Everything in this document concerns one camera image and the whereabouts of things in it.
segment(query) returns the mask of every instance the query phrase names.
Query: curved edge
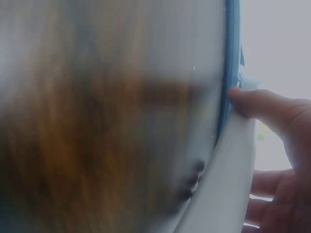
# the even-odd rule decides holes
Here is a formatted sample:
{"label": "curved edge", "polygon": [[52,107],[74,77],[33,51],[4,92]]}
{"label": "curved edge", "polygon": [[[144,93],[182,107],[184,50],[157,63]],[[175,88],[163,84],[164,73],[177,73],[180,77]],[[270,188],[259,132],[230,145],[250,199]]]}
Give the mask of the curved edge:
{"label": "curved edge", "polygon": [[240,0],[226,0],[225,75],[223,78],[216,143],[227,122],[230,111],[230,104],[227,97],[229,88],[236,86],[239,79],[241,55],[240,21]]}
{"label": "curved edge", "polygon": [[232,111],[215,154],[174,233],[240,233],[255,163],[254,119]]}

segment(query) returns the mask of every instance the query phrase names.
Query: hand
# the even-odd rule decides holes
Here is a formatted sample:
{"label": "hand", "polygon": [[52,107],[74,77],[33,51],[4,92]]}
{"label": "hand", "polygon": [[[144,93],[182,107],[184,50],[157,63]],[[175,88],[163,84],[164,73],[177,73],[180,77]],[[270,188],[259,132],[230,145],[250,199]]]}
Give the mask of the hand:
{"label": "hand", "polygon": [[255,171],[242,233],[311,232],[311,101],[293,100],[266,90],[232,88],[229,99],[246,117],[266,124],[283,141],[293,169]]}

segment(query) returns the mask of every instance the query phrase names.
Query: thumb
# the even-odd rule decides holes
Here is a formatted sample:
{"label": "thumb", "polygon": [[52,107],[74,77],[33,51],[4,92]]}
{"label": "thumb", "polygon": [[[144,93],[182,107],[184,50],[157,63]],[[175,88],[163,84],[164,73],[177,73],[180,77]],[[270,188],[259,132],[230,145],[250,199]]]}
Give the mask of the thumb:
{"label": "thumb", "polygon": [[257,118],[280,137],[286,133],[291,122],[311,106],[309,100],[293,100],[268,90],[243,91],[232,88],[229,100],[242,115]]}

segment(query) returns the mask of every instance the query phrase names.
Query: fingernail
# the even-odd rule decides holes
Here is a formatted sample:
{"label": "fingernail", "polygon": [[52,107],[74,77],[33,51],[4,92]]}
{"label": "fingernail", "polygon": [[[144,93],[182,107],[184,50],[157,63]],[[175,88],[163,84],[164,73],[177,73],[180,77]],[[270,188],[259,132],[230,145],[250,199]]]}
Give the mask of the fingernail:
{"label": "fingernail", "polygon": [[238,93],[242,92],[243,89],[239,88],[239,87],[233,87],[229,90],[228,96],[229,99],[233,99]]}

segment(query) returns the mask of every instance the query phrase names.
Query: blue frame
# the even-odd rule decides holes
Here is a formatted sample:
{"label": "blue frame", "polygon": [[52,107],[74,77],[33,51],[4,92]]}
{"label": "blue frame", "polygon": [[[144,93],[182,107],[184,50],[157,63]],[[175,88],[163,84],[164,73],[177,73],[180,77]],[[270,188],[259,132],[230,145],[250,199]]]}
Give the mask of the blue frame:
{"label": "blue frame", "polygon": [[226,0],[225,73],[216,143],[227,122],[231,108],[228,91],[231,87],[237,86],[239,81],[241,58],[240,20],[240,0]]}

